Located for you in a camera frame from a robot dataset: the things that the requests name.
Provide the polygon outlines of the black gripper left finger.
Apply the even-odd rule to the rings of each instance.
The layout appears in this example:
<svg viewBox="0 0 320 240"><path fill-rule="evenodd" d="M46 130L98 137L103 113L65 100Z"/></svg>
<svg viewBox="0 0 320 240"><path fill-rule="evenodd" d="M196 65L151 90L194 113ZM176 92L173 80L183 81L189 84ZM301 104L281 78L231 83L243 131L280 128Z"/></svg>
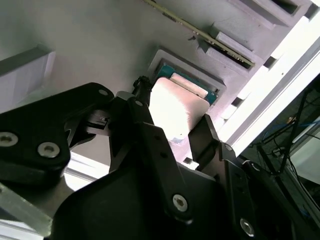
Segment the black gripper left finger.
<svg viewBox="0 0 320 240"><path fill-rule="evenodd" d="M146 77L134 83L131 94L118 96L88 83L2 113L1 180L50 188L61 180L73 147L105 135L111 172L73 193L57 214L93 219L110 212L139 213L190 224L185 181L148 108L151 89Z"/></svg>

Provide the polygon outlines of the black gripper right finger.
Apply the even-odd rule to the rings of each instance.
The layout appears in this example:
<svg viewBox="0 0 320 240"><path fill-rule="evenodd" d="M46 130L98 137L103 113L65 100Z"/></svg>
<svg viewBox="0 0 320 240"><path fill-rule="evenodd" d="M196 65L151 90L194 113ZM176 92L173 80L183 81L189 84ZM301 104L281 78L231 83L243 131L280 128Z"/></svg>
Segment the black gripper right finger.
<svg viewBox="0 0 320 240"><path fill-rule="evenodd" d="M197 170L213 177L222 190L233 239L300 239L300 214L288 193L275 186L259 165L238 160L234 150L219 140L209 115L199 120L188 140Z"/></svg>

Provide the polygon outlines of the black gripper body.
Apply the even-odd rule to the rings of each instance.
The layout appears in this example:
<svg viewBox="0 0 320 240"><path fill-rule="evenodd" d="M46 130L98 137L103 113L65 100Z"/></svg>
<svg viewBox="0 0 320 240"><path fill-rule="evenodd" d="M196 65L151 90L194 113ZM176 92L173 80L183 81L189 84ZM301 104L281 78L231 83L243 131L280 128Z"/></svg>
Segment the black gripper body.
<svg viewBox="0 0 320 240"><path fill-rule="evenodd" d="M135 166L114 171L71 194L52 224L53 240L232 240L222 190L213 178L180 166L192 204L189 225L169 217Z"/></svg>

